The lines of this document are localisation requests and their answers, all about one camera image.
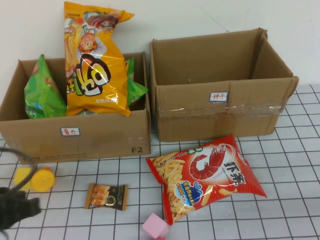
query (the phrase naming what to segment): yellow snack bag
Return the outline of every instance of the yellow snack bag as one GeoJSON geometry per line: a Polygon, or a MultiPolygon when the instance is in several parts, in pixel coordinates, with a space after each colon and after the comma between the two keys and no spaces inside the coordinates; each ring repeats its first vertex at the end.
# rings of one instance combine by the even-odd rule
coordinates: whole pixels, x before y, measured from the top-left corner
{"type": "Polygon", "coordinates": [[[67,116],[83,110],[130,115],[124,56],[111,39],[124,10],[64,3],[67,116]]]}

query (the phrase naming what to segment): brown snack packet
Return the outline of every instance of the brown snack packet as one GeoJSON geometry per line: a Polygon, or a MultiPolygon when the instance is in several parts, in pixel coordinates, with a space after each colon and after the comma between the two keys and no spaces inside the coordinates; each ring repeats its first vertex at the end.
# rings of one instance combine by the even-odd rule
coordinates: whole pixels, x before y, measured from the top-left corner
{"type": "Polygon", "coordinates": [[[86,195],[84,209],[107,207],[125,211],[128,201],[128,185],[107,186],[91,183],[86,195]]]}

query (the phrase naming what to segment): white label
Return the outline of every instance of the white label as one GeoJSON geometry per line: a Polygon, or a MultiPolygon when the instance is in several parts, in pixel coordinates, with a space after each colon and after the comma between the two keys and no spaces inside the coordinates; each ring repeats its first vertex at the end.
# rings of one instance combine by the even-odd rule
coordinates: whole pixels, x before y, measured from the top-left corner
{"type": "Polygon", "coordinates": [[[228,100],[227,91],[217,91],[210,93],[210,102],[214,103],[225,103],[228,100]]]}
{"type": "Polygon", "coordinates": [[[62,136],[79,136],[80,129],[78,127],[62,127],[61,134],[62,136]]]}

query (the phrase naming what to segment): shrimp illustration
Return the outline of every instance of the shrimp illustration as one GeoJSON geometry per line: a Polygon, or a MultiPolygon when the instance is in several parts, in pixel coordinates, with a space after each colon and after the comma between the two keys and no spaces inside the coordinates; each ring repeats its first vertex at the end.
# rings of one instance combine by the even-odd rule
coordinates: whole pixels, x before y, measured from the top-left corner
{"type": "MultiPolygon", "coordinates": [[[[197,180],[206,180],[211,178],[223,163],[226,151],[228,150],[229,146],[229,144],[220,144],[218,147],[211,145],[212,151],[209,157],[209,161],[204,163],[204,168],[202,170],[198,170],[197,162],[205,159],[207,155],[198,155],[190,165],[189,170],[192,177],[197,180]]],[[[235,154],[232,149],[232,156],[230,157],[230,160],[234,158],[234,155],[235,154]]]]}

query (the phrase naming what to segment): red shrimp chip bag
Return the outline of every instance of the red shrimp chip bag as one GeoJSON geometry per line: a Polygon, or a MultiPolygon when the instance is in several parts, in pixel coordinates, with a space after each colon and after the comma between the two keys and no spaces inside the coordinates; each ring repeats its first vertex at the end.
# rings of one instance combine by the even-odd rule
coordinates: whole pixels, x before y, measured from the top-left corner
{"type": "Polygon", "coordinates": [[[233,193],[267,197],[233,135],[194,149],[146,158],[146,162],[164,186],[163,206],[169,225],[233,193]]]}

